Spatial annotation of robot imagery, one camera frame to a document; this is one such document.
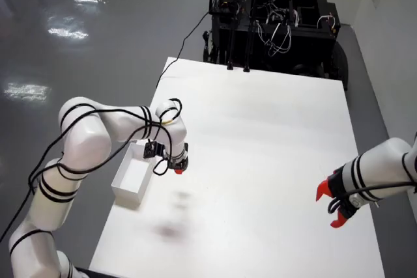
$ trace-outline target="black pole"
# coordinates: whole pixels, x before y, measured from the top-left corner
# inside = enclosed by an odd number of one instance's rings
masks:
[[[256,17],[256,0],[253,0],[251,2],[251,9],[250,9],[250,22],[248,27],[248,39],[246,41],[246,50],[245,50],[245,65],[243,68],[243,72],[249,72],[249,61],[250,61],[250,55],[252,53],[252,45],[253,45],[253,23],[255,22]]]

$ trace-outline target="black band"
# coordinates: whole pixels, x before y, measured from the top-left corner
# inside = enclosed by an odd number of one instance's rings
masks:
[[[159,116],[159,121],[160,121],[160,123],[162,123],[162,118],[164,117],[164,115],[167,113],[167,112],[170,112],[171,110],[178,110],[178,108],[177,107],[169,107],[168,109],[166,109],[164,112],[162,112],[161,113],[161,115]],[[156,140],[156,138],[157,138],[157,136],[159,135],[159,131],[161,130],[161,127],[158,127],[158,130],[156,131],[156,135],[155,135],[155,138],[154,138],[154,141]]]
[[[161,115],[159,116],[159,119],[162,120],[162,118],[164,117],[164,115],[166,113],[172,111],[172,110],[177,110],[178,111],[178,108],[177,107],[169,107],[168,109],[166,109],[164,112],[161,113]]]
[[[77,109],[78,107],[91,107],[92,109],[96,109],[95,107],[93,107],[91,104],[76,104],[75,106],[71,107],[67,112],[65,112],[64,116],[61,119],[61,123],[60,123],[60,128],[62,129],[63,127],[63,122],[64,119],[66,118],[66,116],[68,114],[70,114],[71,112],[73,112],[73,110]]]
[[[40,181],[42,182],[42,184],[45,186],[45,188],[50,192],[53,193],[54,195],[58,195],[60,197],[71,197],[73,195],[75,195],[78,191],[71,191],[71,192],[62,192],[62,191],[58,191],[56,189],[53,189],[50,185],[48,185],[48,183],[46,182],[44,175],[42,174],[42,176],[40,177]]]
[[[358,178],[359,178],[359,182],[362,185],[363,188],[366,188],[364,179],[362,178],[362,174],[360,172],[360,159],[363,156],[363,154],[361,154],[358,157],[358,161],[356,161],[356,172],[358,173]],[[366,195],[369,196],[370,198],[373,198],[375,201],[379,201],[381,200],[381,198],[378,198],[376,196],[374,196],[370,191],[365,191]]]
[[[146,136],[145,136],[145,139],[146,139],[146,138],[148,138],[151,135],[152,122],[153,121],[152,121],[152,114],[151,114],[150,109],[148,107],[145,107],[145,110],[146,110],[146,112],[148,113],[148,116],[149,116],[149,127],[145,127],[145,132],[148,131],[147,134],[146,134]]]
[[[68,198],[68,199],[59,199],[59,198],[56,198],[56,197],[52,197],[49,193],[47,193],[46,191],[45,191],[45,189],[42,187],[42,182],[41,183],[39,183],[39,189],[41,190],[41,192],[43,193],[43,195],[48,199],[48,200],[50,200],[50,201],[52,201],[52,202],[55,202],[55,203],[68,203],[68,202],[71,202],[74,198],[75,198],[75,196],[73,196],[73,197],[71,197],[71,198]]]
[[[87,177],[87,174],[85,174],[85,176],[84,176],[84,177],[81,177],[81,178],[69,178],[69,177],[65,176],[65,175],[61,172],[61,168],[60,168],[59,166],[58,166],[57,168],[58,168],[58,172],[59,172],[59,174],[61,174],[61,176],[62,176],[63,178],[68,179],[68,180],[71,180],[71,181],[73,181],[73,182],[78,182],[78,181],[80,181],[80,180],[83,180],[85,177]]]
[[[143,116],[145,117],[145,130],[143,131],[143,135],[142,135],[142,138],[141,138],[141,139],[144,139],[145,138],[145,134],[146,134],[147,125],[148,125],[148,118],[146,116],[145,109],[143,107],[140,107],[140,108],[142,110]]]
[[[401,158],[401,162],[402,162],[402,164],[403,164],[404,171],[406,172],[407,176],[410,178],[410,181],[411,181],[411,182],[416,182],[416,181],[414,180],[414,178],[411,176],[411,174],[410,174],[409,170],[405,167],[405,156],[406,156],[406,155],[407,155],[407,153],[404,153],[404,154],[403,154],[403,157]]]
[[[171,160],[176,160],[176,159],[180,159],[185,153],[185,145],[184,148],[182,149],[181,153],[178,156],[173,156],[171,157]]]
[[[52,233],[51,233],[50,231],[45,231],[45,230],[40,230],[40,229],[35,229],[35,230],[32,230],[32,231],[29,231],[28,233],[26,233],[26,234],[24,234],[22,237],[20,237],[20,238],[18,239],[18,241],[16,241],[16,242],[13,244],[12,248],[10,249],[10,255],[12,255],[13,250],[14,250],[14,249],[18,246],[18,244],[19,244],[20,242],[24,241],[24,239],[26,239],[27,237],[32,236],[33,234],[39,234],[39,233],[41,233],[41,232],[45,232],[46,234],[50,234],[50,235],[52,236]]]
[[[66,256],[66,259],[68,260],[68,266],[69,266],[67,278],[72,278],[72,263],[71,263],[70,259],[67,256]]]
[[[358,183],[356,182],[356,178],[354,177],[354,164],[355,164],[355,162],[356,162],[356,160],[357,160],[358,158],[356,158],[356,159],[354,159],[353,160],[353,162],[352,162],[352,166],[351,166],[351,176],[352,176],[352,181],[353,181],[353,185],[354,185],[354,188],[355,189],[359,189],[359,185],[358,185]],[[372,202],[372,200],[371,199],[369,199],[368,197],[366,197],[362,192],[359,192],[359,195],[362,197],[362,198],[364,198],[365,200],[367,200],[367,201],[369,201],[369,202]]]

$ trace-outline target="gray floor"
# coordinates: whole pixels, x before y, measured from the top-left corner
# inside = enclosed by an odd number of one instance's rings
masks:
[[[1,230],[25,195],[30,170],[59,134],[64,101],[82,95],[112,105],[149,104],[166,57],[177,54],[207,7],[208,0],[0,0]],[[209,21],[190,37],[184,58],[201,60]],[[362,153],[387,133],[350,27],[342,28],[339,41],[349,60],[347,100]],[[84,181],[55,232],[58,248],[78,266],[88,267],[93,256],[121,157]],[[382,201],[373,217],[386,276],[414,276],[417,227],[406,195]],[[1,277],[11,277],[6,242],[0,245]]]

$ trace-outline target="black cable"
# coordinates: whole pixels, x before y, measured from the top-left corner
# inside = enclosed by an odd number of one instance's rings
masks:
[[[180,109],[179,109],[179,112],[178,113],[180,113],[181,111],[182,111],[182,103],[181,103],[181,101],[179,100],[179,99],[177,99],[177,98],[172,98],[171,99],[171,101],[174,101],[174,102],[178,102],[179,103],[179,105],[180,105]],[[134,130],[131,134],[130,134],[130,136],[127,138],[127,140],[116,150],[116,151],[114,151],[114,153],[112,153],[106,160],[104,160],[101,164],[99,164],[99,165],[97,165],[97,166],[94,166],[94,167],[91,167],[90,169],[86,169],[86,170],[80,170],[80,171],[77,171],[77,170],[74,170],[74,169],[71,169],[71,168],[69,168],[69,167],[67,167],[65,164],[62,164],[62,163],[56,163],[56,164],[53,164],[53,165],[50,165],[50,166],[47,166],[47,167],[45,167],[45,168],[43,168],[42,170],[40,170],[39,172],[37,172],[36,173],[36,171],[38,170],[38,168],[42,165],[42,163],[43,163],[43,161],[45,160],[45,157],[48,155],[48,152],[53,148],[53,146],[55,146],[74,126],[75,126],[75,124],[77,124],[81,119],[83,119],[83,118],[85,118],[85,117],[87,117],[87,116],[89,116],[89,115],[92,115],[92,114],[95,114],[95,113],[111,113],[111,112],[122,112],[122,113],[126,113],[126,114],[128,114],[128,115],[132,115],[133,117],[136,117],[136,118],[138,118],[138,119],[140,119],[140,120],[144,120],[144,121],[148,121],[149,122],[149,124],[148,125],[144,125],[144,126],[141,126],[141,127],[139,127],[139,128],[137,128],[136,130]],[[174,117],[173,117],[173,120],[174,119],[176,119],[178,116],[179,116],[179,114],[176,114]],[[140,115],[137,115],[137,114],[135,114],[135,113],[133,113],[133,112],[131,112],[131,111],[128,111],[128,110],[125,110],[125,109],[93,109],[93,110],[91,110],[91,111],[89,111],[89,112],[86,112],[86,113],[84,113],[84,114],[82,114],[82,115],[80,115],[78,118],[76,118],[66,129],[65,129],[65,131],[63,131],[61,134],[60,134],[60,136],[58,136],[51,144],[49,144],[48,145],[48,147],[47,147],[47,149],[45,150],[45,152],[43,153],[43,155],[42,155],[42,157],[41,157],[41,159],[40,159],[40,161],[37,163],[37,165],[35,166],[35,168],[32,170],[32,172],[31,172],[31,174],[29,175],[29,177],[28,177],[28,184],[29,184],[29,190],[28,190],[28,192],[27,192],[27,194],[26,194],[26,196],[25,196],[25,198],[24,198],[24,200],[22,201],[22,203],[20,204],[20,207],[18,208],[18,210],[16,211],[16,213],[14,214],[14,216],[13,216],[13,218],[11,219],[11,221],[10,221],[10,223],[7,225],[7,228],[5,229],[5,231],[2,233],[2,235],[1,235],[1,237],[0,237],[0,243],[3,241],[3,239],[5,238],[5,236],[6,236],[6,234],[8,233],[8,231],[10,230],[10,228],[11,228],[11,226],[13,225],[13,223],[15,222],[15,220],[17,219],[17,217],[19,216],[19,214],[20,214],[20,212],[22,211],[22,209],[23,209],[23,207],[25,206],[25,204],[26,204],[26,202],[28,201],[28,199],[29,199],[29,196],[30,196],[30,194],[31,194],[31,191],[34,193],[35,192],[35,189],[34,189],[34,186],[33,186],[33,184],[34,184],[34,182],[35,182],[35,180],[42,174],[42,173],[44,173],[44,172],[46,172],[46,171],[48,171],[48,170],[50,170],[50,169],[53,169],[53,168],[62,168],[62,169],[64,169],[65,171],[67,171],[68,173],[71,173],[71,174],[87,174],[87,173],[90,173],[90,172],[93,172],[93,171],[95,171],[95,170],[97,170],[97,169],[99,169],[99,168],[101,168],[102,166],[104,166],[107,162],[109,162],[111,159],[113,159],[129,142],[130,142],[130,140],[133,138],[133,136],[137,133],[137,132],[140,132],[141,130],[143,130],[143,129],[145,129],[145,128],[150,128],[150,129],[152,129],[152,127],[157,127],[158,128],[158,131],[160,130],[160,129],[162,129],[163,131],[165,131],[166,132],[166,134],[167,134],[167,136],[168,136],[168,139],[169,139],[169,160],[172,158],[172,137],[171,137],[171,135],[170,135],[170,133],[168,132],[168,130],[163,126],[163,125],[161,125],[160,123],[157,123],[157,122],[154,122],[153,120],[147,120],[147,119],[145,119],[144,117],[141,117]],[[167,163],[167,167],[165,168],[165,170],[162,172],[162,173],[157,173],[157,172],[155,172],[155,168],[156,168],[156,166],[157,165],[155,165],[155,167],[154,167],[154,173],[155,174],[157,174],[158,176],[162,176],[162,175],[164,175],[164,174],[166,174],[166,172],[168,171],[168,169],[169,169],[169,164]]]
[[[331,200],[330,204],[328,205],[327,212],[329,214],[334,213],[340,207],[341,201],[343,199],[350,197],[351,195],[354,195],[355,193],[372,191],[372,190],[380,190],[380,189],[386,189],[386,188],[407,187],[407,186],[416,187],[417,183],[416,182],[393,182],[391,184],[374,185],[370,187],[350,190],[349,192],[346,192],[338,197],[335,197],[333,200]]]
[[[181,49],[180,49],[180,52],[178,53],[178,56],[177,56],[177,58],[174,60],[174,61],[172,61],[171,63],[169,63],[169,65],[166,67],[166,69],[162,72],[162,74],[160,75],[160,77],[159,77],[159,79],[158,79],[158,82],[156,83],[156,87],[155,87],[155,89],[157,89],[158,88],[158,85],[159,85],[159,82],[160,82],[160,80],[161,80],[161,78],[162,78],[162,76],[165,74],[165,72],[168,70],[168,68],[173,64],[173,63],[175,63],[175,62],[177,62],[178,61],[178,59],[180,58],[180,56],[181,56],[181,52],[182,52],[182,50],[184,49],[184,44],[185,44],[185,41],[188,39],[188,37],[190,37],[191,36],[191,34],[195,31],[195,29],[197,28],[197,27],[199,27],[199,25],[201,24],[201,22],[204,20],[204,18],[206,17],[206,15],[207,14],[209,14],[209,12],[207,12],[201,19],[200,19],[200,21],[197,23],[197,25],[192,29],[192,31],[190,32],[190,34],[188,34],[187,36],[186,36],[186,38],[184,38],[184,40],[182,41],[182,46],[181,46]]]
[[[20,204],[20,207],[18,208],[18,210],[16,211],[16,213],[14,214],[12,220],[10,221],[10,223],[7,225],[5,231],[2,233],[1,237],[0,237],[0,243],[3,241],[3,239],[5,238],[7,232],[9,231],[9,229],[11,228],[11,226],[13,225],[14,221],[16,220],[16,218],[18,218],[20,212],[22,211],[23,207],[25,206],[27,200],[29,199],[29,196],[31,195],[31,190],[27,191],[26,197],[24,198],[24,200],[22,201],[22,203]]]

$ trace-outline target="wheel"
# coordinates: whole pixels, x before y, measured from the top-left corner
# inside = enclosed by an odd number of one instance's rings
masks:
[[[343,88],[347,90],[349,66],[347,64],[346,53],[338,42],[334,44],[331,64],[333,73],[330,74],[330,78],[340,80],[343,83]]]

